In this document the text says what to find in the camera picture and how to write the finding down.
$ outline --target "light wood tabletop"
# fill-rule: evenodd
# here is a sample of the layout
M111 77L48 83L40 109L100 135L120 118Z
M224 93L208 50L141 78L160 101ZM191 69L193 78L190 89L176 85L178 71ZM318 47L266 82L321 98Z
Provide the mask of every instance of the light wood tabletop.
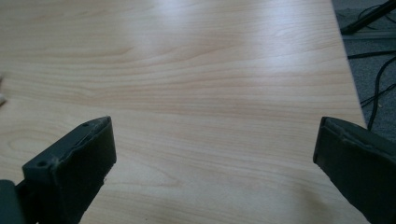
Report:
M0 179L112 117L81 223L367 223L312 162L363 125L330 0L6 0L0 73Z

